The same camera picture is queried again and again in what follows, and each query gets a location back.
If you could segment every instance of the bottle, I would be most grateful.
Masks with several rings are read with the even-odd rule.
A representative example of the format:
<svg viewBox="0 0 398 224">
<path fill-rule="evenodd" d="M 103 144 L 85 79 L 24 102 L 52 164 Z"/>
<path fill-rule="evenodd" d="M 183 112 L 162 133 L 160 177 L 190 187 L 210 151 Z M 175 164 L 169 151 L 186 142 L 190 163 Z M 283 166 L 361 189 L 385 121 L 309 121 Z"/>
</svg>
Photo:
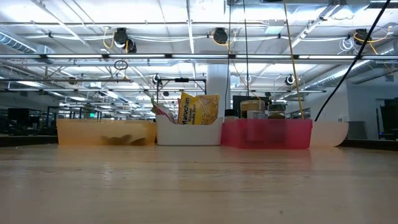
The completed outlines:
<svg viewBox="0 0 398 224">
<path fill-rule="evenodd" d="M 224 112 L 224 122 L 228 122 L 228 121 L 234 121 L 236 119 L 238 119 L 237 115 L 237 110 L 234 109 L 227 109 Z"/>
</svg>

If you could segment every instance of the ceiling fixture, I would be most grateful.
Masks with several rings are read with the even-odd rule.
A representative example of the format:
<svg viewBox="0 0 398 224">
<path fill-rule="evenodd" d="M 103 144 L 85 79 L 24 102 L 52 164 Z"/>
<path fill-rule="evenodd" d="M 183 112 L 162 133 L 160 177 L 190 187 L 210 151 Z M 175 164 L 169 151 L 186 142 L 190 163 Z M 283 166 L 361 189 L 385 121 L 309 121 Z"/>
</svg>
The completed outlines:
<svg viewBox="0 0 398 224">
<path fill-rule="evenodd" d="M 290 74 L 288 77 L 285 79 L 285 84 L 286 85 L 293 85 L 294 83 L 294 77 Z"/>
<path fill-rule="evenodd" d="M 356 38 L 354 38 L 355 44 L 362 45 L 363 41 L 360 41 L 360 40 L 364 40 L 368 36 L 367 30 L 366 29 L 356 29 L 355 32 L 356 32 L 354 35 L 354 37 L 356 37 Z"/>
<path fill-rule="evenodd" d="M 137 53 L 136 43 L 127 35 L 126 28 L 117 28 L 113 35 L 114 43 L 117 47 L 126 50 L 127 54 Z"/>
<path fill-rule="evenodd" d="M 226 44 L 228 41 L 228 35 L 226 34 L 224 28 L 216 28 L 216 30 L 213 32 L 213 40 L 217 44 Z"/>
<path fill-rule="evenodd" d="M 79 97 L 79 96 L 71 96 L 70 98 L 73 100 L 77 100 L 77 101 L 86 101 L 87 100 L 86 98 Z"/>
</svg>

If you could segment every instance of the yellow snack package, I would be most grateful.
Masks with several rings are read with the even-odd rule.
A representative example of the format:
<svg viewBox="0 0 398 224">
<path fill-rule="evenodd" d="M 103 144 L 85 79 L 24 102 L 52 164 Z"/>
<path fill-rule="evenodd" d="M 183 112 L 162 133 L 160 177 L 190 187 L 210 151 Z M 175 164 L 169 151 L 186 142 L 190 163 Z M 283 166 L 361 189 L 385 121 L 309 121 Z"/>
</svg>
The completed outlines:
<svg viewBox="0 0 398 224">
<path fill-rule="evenodd" d="M 219 95 L 191 96 L 181 93 L 178 124 L 213 124 L 218 117 Z"/>
</svg>

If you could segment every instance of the wooden table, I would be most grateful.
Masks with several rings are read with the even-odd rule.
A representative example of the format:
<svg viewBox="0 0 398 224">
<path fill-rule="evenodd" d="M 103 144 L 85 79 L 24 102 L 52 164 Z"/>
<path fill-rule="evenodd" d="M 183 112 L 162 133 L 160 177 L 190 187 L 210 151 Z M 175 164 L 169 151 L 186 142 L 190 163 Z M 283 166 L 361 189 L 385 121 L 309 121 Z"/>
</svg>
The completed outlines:
<svg viewBox="0 0 398 224">
<path fill-rule="evenodd" d="M 1 223 L 398 223 L 398 153 L 0 148 Z"/>
</svg>

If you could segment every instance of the white tray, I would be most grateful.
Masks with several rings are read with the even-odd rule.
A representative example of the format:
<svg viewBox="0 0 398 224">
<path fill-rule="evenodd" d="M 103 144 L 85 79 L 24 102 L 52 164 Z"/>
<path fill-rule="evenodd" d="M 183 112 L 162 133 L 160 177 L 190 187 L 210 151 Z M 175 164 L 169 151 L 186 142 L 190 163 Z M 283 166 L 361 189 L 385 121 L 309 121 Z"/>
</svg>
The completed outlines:
<svg viewBox="0 0 398 224">
<path fill-rule="evenodd" d="M 223 118 L 209 125 L 173 124 L 164 115 L 156 115 L 157 144 L 161 146 L 218 146 Z"/>
</svg>

